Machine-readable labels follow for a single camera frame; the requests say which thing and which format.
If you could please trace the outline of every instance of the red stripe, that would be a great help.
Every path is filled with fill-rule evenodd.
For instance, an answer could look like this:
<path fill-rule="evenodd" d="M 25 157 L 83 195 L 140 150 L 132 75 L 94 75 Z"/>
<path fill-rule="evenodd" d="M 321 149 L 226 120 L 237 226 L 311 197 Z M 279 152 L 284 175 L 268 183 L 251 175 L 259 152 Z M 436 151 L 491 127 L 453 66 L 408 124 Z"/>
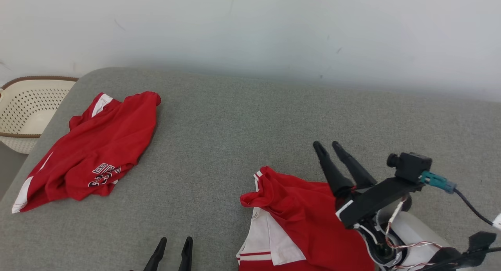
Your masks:
<path fill-rule="evenodd" d="M 270 254 L 271 254 L 270 251 L 264 251 L 263 253 L 241 253 L 240 256 L 241 257 L 248 257 L 251 255 L 270 255 Z"/>

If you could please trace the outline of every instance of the gray table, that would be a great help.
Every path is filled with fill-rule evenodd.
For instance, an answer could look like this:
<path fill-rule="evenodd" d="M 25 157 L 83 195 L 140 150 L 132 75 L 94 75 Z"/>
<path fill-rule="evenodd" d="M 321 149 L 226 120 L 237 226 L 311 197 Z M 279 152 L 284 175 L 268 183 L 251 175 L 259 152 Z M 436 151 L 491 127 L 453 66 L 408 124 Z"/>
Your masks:
<path fill-rule="evenodd" d="M 68 132 L 71 116 L 99 92 L 123 100 L 145 90 L 162 98 L 157 129 L 139 164 L 110 196 L 11 214 L 25 177 Z M 340 141 L 378 180 L 393 173 L 385 164 L 388 153 L 432 157 L 433 171 L 459 183 L 494 219 L 501 212 L 500 114 L 500 104 L 480 101 L 180 72 L 93 71 L 64 99 L 0 202 L 0 269 L 138 271 L 165 236 L 160 270 L 177 270 L 191 235 L 195 271 L 237 270 L 234 255 L 252 214 L 239 197 L 254 189 L 253 173 L 269 165 L 323 180 L 315 140 Z M 427 187 L 413 197 L 411 212 L 460 250 L 469 235 L 494 231 L 458 196 Z M 501 255 L 493 254 L 482 270 L 498 270 L 500 264 Z"/>

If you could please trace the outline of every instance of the black cable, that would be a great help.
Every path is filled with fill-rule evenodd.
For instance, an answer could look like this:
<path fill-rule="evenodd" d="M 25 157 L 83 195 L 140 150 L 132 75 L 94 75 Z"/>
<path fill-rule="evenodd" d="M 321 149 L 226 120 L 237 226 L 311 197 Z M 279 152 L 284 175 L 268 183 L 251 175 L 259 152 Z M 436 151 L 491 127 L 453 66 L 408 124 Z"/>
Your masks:
<path fill-rule="evenodd" d="M 460 255 L 458 257 L 451 258 L 449 260 L 444 260 L 442 262 L 437 262 L 434 265 L 431 265 L 431 266 L 428 266 L 428 267 L 424 267 L 422 269 L 419 269 L 418 271 L 439 270 L 439 268 L 442 268 L 442 267 L 446 266 L 447 264 L 456 263 L 459 260 L 464 260 L 465 258 L 472 257 L 474 255 L 479 255 L 479 254 L 482 254 L 482 253 L 494 253 L 496 251 L 501 251 L 501 247 L 499 247 L 499 248 L 489 248 L 489 249 L 485 249 L 485 250 L 474 251 L 472 253 L 466 253 L 466 254 Z"/>
<path fill-rule="evenodd" d="M 471 211 L 476 214 L 476 216 L 478 216 L 478 218 L 482 219 L 485 223 L 489 224 L 490 226 L 492 226 L 492 221 L 490 221 L 489 219 L 483 217 L 483 215 L 480 214 L 480 212 L 478 212 L 472 205 L 471 203 L 467 200 L 467 198 L 458 190 L 458 189 L 454 189 L 454 192 L 456 194 L 458 194 L 458 196 L 468 205 L 468 207 L 471 209 Z"/>

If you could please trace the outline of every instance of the white cable tag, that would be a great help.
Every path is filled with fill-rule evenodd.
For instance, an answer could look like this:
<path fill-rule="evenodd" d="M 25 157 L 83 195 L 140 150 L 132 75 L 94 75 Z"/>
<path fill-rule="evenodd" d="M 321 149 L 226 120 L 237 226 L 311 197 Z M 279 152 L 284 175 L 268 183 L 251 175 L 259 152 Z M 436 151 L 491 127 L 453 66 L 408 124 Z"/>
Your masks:
<path fill-rule="evenodd" d="M 343 212 L 343 210 L 345 210 L 347 207 L 349 207 L 352 203 L 353 203 L 353 200 L 350 200 L 349 202 L 345 203 L 345 205 L 343 205 L 343 207 L 341 207 L 336 212 L 336 216 L 338 217 L 339 221 L 341 221 L 341 218 L 339 217 L 339 215 L 341 214 L 341 212 Z"/>
<path fill-rule="evenodd" d="M 501 230 L 501 213 L 496 217 L 496 219 L 494 219 L 494 221 L 492 222 L 492 226 L 494 228 Z"/>

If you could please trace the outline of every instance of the white wall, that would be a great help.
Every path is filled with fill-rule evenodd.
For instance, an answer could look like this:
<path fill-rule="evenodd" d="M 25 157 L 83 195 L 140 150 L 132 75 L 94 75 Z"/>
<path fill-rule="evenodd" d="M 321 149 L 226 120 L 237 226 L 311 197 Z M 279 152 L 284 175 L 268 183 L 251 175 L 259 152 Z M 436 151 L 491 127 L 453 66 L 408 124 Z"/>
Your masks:
<path fill-rule="evenodd" d="M 107 66 L 501 101 L 500 0 L 0 0 L 0 83 Z"/>

